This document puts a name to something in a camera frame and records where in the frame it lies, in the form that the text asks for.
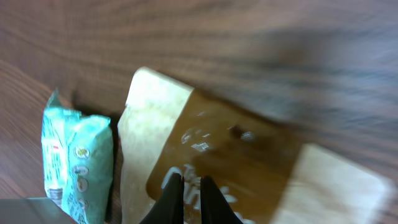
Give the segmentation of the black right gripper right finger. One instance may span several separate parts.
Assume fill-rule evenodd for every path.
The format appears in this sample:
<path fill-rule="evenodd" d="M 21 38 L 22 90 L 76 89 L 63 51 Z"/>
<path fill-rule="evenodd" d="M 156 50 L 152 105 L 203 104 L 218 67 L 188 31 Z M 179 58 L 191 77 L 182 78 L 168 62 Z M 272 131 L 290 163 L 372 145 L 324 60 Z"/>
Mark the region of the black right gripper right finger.
<path fill-rule="evenodd" d="M 210 176 L 201 178 L 200 203 L 202 224 L 243 224 Z"/>

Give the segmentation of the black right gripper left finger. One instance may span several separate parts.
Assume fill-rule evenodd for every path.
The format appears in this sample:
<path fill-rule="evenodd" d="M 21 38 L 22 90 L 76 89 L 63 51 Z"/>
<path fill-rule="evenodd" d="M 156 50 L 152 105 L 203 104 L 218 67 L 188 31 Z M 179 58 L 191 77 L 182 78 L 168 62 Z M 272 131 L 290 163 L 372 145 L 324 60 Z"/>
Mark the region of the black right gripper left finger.
<path fill-rule="evenodd" d="M 172 174 L 160 199 L 139 224 L 184 224 L 183 192 L 184 178 Z"/>

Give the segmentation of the brown Pantree snack pouch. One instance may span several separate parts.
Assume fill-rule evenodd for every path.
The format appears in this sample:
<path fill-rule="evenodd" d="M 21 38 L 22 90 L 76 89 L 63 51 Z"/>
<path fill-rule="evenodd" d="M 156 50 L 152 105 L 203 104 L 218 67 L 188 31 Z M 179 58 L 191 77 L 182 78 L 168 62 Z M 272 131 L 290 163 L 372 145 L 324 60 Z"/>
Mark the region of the brown Pantree snack pouch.
<path fill-rule="evenodd" d="M 184 223 L 201 223 L 210 176 L 242 223 L 377 223 L 393 181 L 281 125 L 146 67 L 118 123 L 123 223 L 140 223 L 174 173 Z"/>

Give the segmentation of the green wet wipes pack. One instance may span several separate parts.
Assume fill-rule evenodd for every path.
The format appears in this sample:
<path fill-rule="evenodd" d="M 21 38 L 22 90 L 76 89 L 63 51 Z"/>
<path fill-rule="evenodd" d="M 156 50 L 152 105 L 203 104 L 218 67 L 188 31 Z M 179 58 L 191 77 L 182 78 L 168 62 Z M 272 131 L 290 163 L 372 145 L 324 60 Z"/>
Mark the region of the green wet wipes pack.
<path fill-rule="evenodd" d="M 77 223 L 104 223 L 113 182 L 110 118 L 64 107 L 54 91 L 42 118 L 44 189 Z"/>

